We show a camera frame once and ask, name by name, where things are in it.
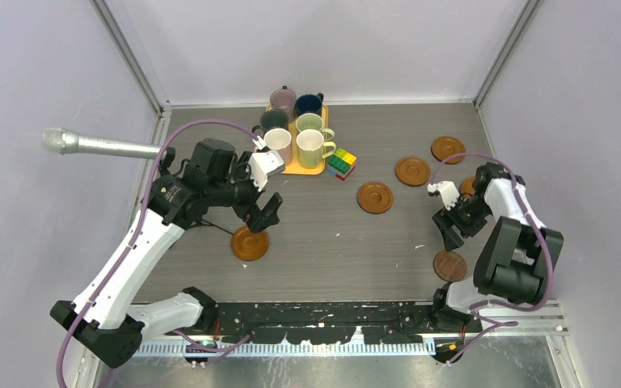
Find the dark walnut coaster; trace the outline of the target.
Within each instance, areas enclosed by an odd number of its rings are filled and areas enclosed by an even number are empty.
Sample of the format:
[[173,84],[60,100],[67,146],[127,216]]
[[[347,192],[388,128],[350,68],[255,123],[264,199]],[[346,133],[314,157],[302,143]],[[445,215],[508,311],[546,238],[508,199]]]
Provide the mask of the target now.
[[458,282],[467,275],[467,262],[454,251],[440,251],[433,258],[433,270],[445,282]]

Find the brown wooden coaster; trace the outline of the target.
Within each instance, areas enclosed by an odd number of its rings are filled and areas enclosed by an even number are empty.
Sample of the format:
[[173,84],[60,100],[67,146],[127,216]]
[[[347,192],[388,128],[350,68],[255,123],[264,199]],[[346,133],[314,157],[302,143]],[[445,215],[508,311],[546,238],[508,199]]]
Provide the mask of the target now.
[[446,164],[458,164],[465,158],[466,146],[456,137],[442,136],[432,142],[431,154],[439,162],[446,159]]
[[463,180],[459,185],[459,191],[464,198],[472,197],[475,195],[475,177],[469,177]]
[[258,260],[265,255],[270,245],[267,231],[253,233],[244,225],[238,228],[230,239],[230,249],[242,261]]
[[394,195],[384,183],[367,182],[357,190],[357,203],[367,213],[382,214],[392,207]]
[[419,187],[428,183],[431,175],[429,164],[422,158],[407,156],[395,165],[395,176],[400,183]]

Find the yellow tray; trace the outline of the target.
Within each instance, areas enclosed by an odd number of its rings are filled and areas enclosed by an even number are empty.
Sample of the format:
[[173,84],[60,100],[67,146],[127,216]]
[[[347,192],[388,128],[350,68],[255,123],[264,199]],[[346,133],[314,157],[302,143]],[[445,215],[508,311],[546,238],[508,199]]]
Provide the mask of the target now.
[[336,152],[332,140],[335,132],[325,127],[325,119],[315,113],[304,113],[291,124],[291,129],[274,128],[264,135],[264,142],[285,163],[283,174],[318,175],[325,161]]

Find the navy blue mug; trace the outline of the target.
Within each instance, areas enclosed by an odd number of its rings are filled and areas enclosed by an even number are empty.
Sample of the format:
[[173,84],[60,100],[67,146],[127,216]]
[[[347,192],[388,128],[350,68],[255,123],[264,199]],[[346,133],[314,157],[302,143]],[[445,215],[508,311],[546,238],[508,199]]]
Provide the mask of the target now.
[[315,115],[321,116],[323,112],[323,100],[324,94],[319,92],[317,94],[306,94],[298,96],[294,110],[297,116],[301,116],[307,113],[313,113]]

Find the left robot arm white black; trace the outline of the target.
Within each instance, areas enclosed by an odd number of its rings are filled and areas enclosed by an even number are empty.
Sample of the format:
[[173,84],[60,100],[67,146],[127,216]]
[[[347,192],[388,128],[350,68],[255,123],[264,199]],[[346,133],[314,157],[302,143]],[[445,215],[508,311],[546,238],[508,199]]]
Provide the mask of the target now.
[[263,208],[257,201],[269,176],[284,168],[283,158],[268,147],[237,154],[225,141],[198,142],[177,174],[161,167],[146,204],[102,271],[74,300],[56,302],[51,317],[112,369],[157,336],[182,328],[209,333],[217,321],[216,302],[195,287],[148,305],[133,299],[167,250],[209,209],[233,209],[253,233],[276,225],[281,195]]

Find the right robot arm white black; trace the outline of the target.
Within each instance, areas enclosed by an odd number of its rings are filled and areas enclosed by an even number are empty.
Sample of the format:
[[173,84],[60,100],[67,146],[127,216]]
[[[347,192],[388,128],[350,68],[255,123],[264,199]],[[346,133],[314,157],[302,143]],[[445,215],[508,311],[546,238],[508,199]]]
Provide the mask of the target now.
[[476,236],[492,217],[495,225],[476,261],[472,277],[447,281],[433,296],[429,321],[439,331],[465,327],[483,306],[531,311],[544,302],[563,235],[547,227],[526,200],[521,176],[500,163],[478,167],[474,194],[463,197],[450,181],[429,183],[442,208],[433,215],[444,250],[453,253]]

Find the black microphone tripod stand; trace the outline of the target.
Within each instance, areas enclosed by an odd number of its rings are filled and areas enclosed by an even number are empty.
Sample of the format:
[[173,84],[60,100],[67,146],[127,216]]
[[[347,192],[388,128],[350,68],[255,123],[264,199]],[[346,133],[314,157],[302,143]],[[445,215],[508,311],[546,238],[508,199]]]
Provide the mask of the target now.
[[217,222],[208,219],[194,221],[184,232],[182,237],[172,243],[169,251],[197,249],[199,247],[210,247],[222,243],[225,237],[234,235],[234,231],[219,225]]

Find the pink white mug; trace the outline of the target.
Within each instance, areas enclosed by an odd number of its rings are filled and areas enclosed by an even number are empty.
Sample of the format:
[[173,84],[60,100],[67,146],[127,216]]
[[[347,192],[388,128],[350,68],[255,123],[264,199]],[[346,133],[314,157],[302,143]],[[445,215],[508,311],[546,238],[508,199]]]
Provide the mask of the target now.
[[275,150],[288,166],[292,161],[292,135],[287,129],[270,129],[264,135],[264,142],[270,150]]

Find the cream yellow mug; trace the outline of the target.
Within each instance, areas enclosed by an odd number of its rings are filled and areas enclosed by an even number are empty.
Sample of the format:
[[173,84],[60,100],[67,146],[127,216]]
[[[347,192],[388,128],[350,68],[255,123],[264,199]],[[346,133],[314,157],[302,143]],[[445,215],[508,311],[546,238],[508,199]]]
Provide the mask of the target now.
[[302,167],[312,169],[336,152],[336,143],[327,140],[318,130],[304,130],[297,135],[298,161]]

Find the colourful toy brick block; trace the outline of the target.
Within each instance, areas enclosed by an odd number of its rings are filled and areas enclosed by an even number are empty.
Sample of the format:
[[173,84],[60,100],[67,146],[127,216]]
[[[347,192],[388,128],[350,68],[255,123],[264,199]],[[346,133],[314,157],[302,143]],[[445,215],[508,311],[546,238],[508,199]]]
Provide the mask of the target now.
[[326,171],[337,179],[345,181],[354,171],[357,156],[339,148],[326,162]]

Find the dark green mug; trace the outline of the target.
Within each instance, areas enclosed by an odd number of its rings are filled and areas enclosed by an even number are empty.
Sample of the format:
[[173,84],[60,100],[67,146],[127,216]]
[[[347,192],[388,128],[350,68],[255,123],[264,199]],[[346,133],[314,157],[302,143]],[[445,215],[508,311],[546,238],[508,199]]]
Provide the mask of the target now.
[[272,109],[260,115],[259,124],[255,125],[251,131],[263,137],[272,129],[289,129],[289,119],[287,114],[279,109]]

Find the light green mug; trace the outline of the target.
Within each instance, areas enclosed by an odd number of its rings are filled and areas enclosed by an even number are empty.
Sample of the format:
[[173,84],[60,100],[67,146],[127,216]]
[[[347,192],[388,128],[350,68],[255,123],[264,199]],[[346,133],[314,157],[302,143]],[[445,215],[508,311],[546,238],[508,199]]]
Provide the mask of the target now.
[[335,132],[326,126],[324,119],[315,113],[301,114],[295,120],[295,126],[298,133],[312,129],[320,131],[327,140],[332,140],[335,136]]

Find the mauve mug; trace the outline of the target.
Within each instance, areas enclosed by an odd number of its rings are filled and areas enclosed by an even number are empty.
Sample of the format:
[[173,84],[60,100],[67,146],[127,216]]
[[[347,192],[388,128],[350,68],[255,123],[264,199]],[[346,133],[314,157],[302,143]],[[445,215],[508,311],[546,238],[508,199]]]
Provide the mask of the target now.
[[283,111],[289,122],[292,122],[296,117],[295,104],[297,101],[297,95],[286,85],[275,90],[269,96],[269,102],[273,109]]

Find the silver microphone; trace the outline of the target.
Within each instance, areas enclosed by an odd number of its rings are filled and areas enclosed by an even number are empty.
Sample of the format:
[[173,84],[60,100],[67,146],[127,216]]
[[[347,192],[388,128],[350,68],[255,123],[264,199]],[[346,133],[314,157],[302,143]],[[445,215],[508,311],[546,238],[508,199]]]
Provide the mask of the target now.
[[91,137],[65,128],[46,128],[40,139],[44,150],[57,154],[100,154],[126,158],[153,159],[164,155],[160,146]]

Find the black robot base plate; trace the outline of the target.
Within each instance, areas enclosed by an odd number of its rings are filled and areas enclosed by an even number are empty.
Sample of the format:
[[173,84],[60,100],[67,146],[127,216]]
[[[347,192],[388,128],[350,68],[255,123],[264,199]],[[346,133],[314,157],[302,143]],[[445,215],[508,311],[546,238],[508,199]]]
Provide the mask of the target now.
[[431,302],[221,302],[206,326],[183,327],[186,335],[250,344],[346,344],[356,334],[365,344],[415,344],[426,335],[477,334],[481,323],[433,313]]

